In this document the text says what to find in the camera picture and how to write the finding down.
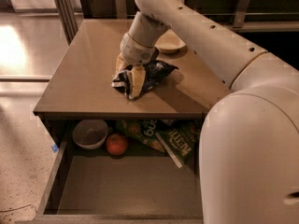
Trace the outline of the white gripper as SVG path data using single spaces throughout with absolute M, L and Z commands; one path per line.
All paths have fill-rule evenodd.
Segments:
M 131 100 L 137 98 L 141 92 L 146 77 L 146 70 L 143 65 L 154 61 L 159 54 L 159 50 L 155 47 L 148 48 L 135 42 L 128 33 L 123 36 L 121 41 L 121 54 L 116 60 L 115 74 L 130 70 L 130 92 L 129 98 Z

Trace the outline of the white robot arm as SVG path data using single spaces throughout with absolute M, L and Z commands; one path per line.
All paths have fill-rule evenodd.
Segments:
M 157 39 L 173 30 L 231 89 L 206 116 L 199 166 L 204 224 L 299 224 L 299 71 L 185 6 L 135 0 L 118 69 L 138 97 Z

